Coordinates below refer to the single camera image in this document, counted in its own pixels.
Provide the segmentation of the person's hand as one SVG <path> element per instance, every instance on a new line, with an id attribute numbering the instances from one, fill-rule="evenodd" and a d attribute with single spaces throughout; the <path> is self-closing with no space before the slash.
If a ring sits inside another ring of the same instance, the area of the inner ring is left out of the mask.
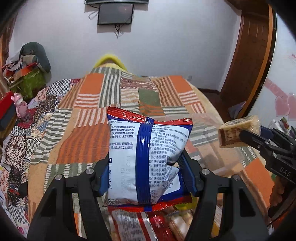
<path id="1" fill-rule="evenodd" d="M 287 184 L 288 181 L 285 178 L 276 176 L 274 186 L 272 188 L 272 193 L 269 197 L 270 207 L 277 206 L 279 203 L 282 202 L 283 193 Z"/>

